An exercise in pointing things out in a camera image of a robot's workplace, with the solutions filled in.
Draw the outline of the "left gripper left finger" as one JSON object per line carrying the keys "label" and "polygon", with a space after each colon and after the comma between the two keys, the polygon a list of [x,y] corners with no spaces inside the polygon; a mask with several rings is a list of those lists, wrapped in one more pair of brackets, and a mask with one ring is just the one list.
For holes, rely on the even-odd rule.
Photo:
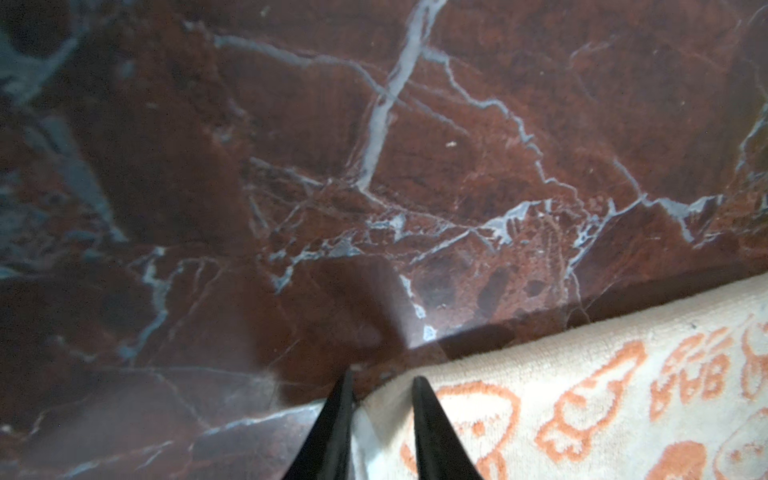
{"label": "left gripper left finger", "polygon": [[356,400],[354,377],[345,371],[335,383],[284,480],[349,477],[352,418]]}

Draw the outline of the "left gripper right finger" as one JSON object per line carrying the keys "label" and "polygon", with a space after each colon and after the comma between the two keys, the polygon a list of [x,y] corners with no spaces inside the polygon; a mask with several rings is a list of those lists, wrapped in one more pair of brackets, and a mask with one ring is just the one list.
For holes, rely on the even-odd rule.
{"label": "left gripper right finger", "polygon": [[411,399],[418,478],[481,480],[426,377],[413,379]]}

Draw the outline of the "orange rabbit towel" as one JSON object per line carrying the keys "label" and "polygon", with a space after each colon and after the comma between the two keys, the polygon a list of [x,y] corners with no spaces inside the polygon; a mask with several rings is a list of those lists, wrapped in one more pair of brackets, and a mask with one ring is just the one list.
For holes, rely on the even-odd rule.
{"label": "orange rabbit towel", "polygon": [[357,478],[416,477],[418,376],[487,479],[767,475],[762,275],[400,375],[354,415]]}

